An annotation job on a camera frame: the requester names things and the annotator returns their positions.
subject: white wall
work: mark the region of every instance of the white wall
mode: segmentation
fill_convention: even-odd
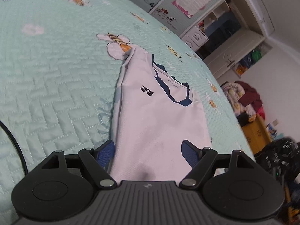
[[[217,79],[244,81],[256,88],[263,102],[266,123],[278,119],[279,133],[300,141],[300,65],[273,44],[273,49],[245,72],[241,79],[229,70]]]
[[[300,52],[300,0],[262,0],[278,41]]]

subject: cabinet door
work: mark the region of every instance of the cabinet door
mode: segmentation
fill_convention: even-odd
[[[179,37],[185,35],[188,30],[198,24],[200,20],[207,15],[207,11],[213,9],[215,5],[220,2],[220,0],[210,1],[203,9],[189,18],[173,4],[174,1],[176,0],[161,0],[161,3],[151,16],[155,17],[166,28]]]
[[[188,35],[183,36],[181,40],[183,40],[184,43],[187,44],[194,52],[198,49],[196,43],[190,37],[188,37]]]
[[[191,28],[191,30],[189,30],[187,36],[190,37],[198,47],[201,47],[205,42],[209,40],[206,37],[206,35],[201,30],[199,30],[196,26],[194,26],[193,28]]]
[[[257,47],[265,38],[251,30],[240,29],[203,61],[217,79]]]

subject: white cabinet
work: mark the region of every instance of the white cabinet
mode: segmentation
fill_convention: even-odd
[[[203,61],[217,79],[251,52],[264,37],[251,30],[240,29]]]
[[[181,38],[194,52],[205,44],[209,39],[196,26],[191,28],[189,32]]]
[[[194,52],[199,48],[197,44],[188,35],[182,37],[182,40],[187,44]]]
[[[189,30],[187,36],[190,37],[198,47],[201,47],[205,42],[209,40],[207,36],[196,26]]]

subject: quilted pattern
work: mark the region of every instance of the quilted pattern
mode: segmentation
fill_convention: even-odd
[[[122,61],[111,58],[107,42],[96,38],[108,32],[154,53],[157,63],[198,91],[218,152],[243,148],[251,155],[227,99],[188,46],[128,0],[85,1],[92,6],[0,0],[0,119],[17,139],[29,170],[54,150],[77,153],[109,138]],[[1,130],[0,224],[17,219],[10,195],[22,178],[17,153]]]

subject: red clothing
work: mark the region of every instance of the red clothing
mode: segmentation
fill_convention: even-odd
[[[244,90],[245,94],[238,100],[244,107],[251,104],[256,112],[262,107],[263,102],[260,99],[260,95],[257,93],[256,89],[252,88],[250,85],[243,81],[236,81],[240,84]]]
[[[263,106],[261,108],[259,108],[257,114],[259,116],[261,116],[263,120],[266,120],[266,114],[265,114],[265,110],[264,110]]]

